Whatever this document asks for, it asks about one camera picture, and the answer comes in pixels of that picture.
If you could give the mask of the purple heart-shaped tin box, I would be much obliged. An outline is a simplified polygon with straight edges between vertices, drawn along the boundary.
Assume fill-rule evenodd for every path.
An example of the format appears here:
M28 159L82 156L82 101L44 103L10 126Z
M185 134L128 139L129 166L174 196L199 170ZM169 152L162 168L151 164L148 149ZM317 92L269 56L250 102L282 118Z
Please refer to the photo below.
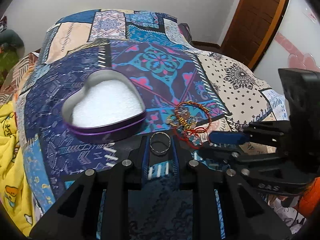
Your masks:
M79 140L102 144L138 132L146 119L146 106L127 76L102 69L90 74L83 87L64 101L61 115Z

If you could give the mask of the yellow cartoon blanket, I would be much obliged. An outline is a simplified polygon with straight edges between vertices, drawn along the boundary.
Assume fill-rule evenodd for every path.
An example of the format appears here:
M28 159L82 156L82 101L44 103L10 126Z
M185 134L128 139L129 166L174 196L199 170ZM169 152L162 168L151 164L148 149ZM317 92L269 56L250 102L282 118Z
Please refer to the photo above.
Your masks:
M1 203L18 229L29 236L35 224L33 197L23 165L13 102L1 105Z

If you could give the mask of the white wardrobe with pink decal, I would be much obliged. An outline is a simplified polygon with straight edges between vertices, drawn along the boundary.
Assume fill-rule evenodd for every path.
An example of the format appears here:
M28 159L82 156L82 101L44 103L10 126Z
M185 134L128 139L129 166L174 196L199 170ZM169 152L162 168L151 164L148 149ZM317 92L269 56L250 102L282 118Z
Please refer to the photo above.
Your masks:
M280 68L319 72L319 18L306 0L289 0L276 35L254 74L283 94Z

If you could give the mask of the blue patchwork bedspread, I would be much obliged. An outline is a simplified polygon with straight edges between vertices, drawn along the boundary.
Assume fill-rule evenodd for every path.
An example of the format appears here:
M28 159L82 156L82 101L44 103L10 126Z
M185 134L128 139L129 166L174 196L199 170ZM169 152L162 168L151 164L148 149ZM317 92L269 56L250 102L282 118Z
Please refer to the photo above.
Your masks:
M135 85L146 119L134 135L93 144L70 132L64 101L97 70L116 70ZM17 99L27 180L43 216L79 178L109 170L139 148L143 136L177 137L211 170L234 170L200 157L212 131L236 132L253 121L287 118L284 97L242 63L193 48L176 20L149 11L89 10L47 30L41 52ZM142 188L128 191L127 239L193 239L193 193L178 187L172 149L149 148Z

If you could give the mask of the silver ring bangle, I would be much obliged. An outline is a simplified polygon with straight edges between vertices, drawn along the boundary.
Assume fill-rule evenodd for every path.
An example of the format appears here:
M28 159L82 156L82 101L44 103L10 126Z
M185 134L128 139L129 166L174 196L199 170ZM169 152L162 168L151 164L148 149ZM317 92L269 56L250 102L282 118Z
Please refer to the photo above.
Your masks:
M165 132L153 133L149 140L150 151L156 156L166 155L171 147L171 138Z

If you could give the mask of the brown wooden door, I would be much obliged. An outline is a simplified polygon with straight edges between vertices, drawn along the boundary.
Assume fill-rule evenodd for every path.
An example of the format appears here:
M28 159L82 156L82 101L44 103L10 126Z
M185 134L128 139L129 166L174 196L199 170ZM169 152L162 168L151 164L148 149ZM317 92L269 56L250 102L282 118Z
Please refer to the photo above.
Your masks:
M289 0L240 0L222 53L253 70L272 41Z

